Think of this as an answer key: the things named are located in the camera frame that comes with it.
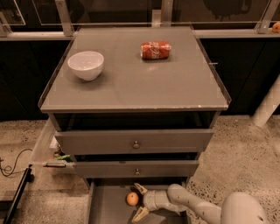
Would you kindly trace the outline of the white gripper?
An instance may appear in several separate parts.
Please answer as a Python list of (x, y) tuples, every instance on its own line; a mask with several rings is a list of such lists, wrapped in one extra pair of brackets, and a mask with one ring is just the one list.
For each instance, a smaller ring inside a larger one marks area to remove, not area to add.
[(149, 211), (167, 209), (170, 205), (170, 201), (165, 190), (148, 191), (144, 186), (138, 183), (135, 183), (134, 186), (143, 195), (143, 205), (145, 207), (140, 206), (138, 208), (136, 214), (132, 218), (132, 223), (139, 222), (149, 214)]

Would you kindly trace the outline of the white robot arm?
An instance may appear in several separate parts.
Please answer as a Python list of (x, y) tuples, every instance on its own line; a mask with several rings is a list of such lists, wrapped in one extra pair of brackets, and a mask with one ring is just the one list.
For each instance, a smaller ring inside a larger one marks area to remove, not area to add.
[(145, 223), (159, 211), (192, 210), (205, 224), (279, 224), (279, 82), (251, 117), (222, 117), (202, 166), (188, 186), (136, 188), (143, 195), (132, 221)]

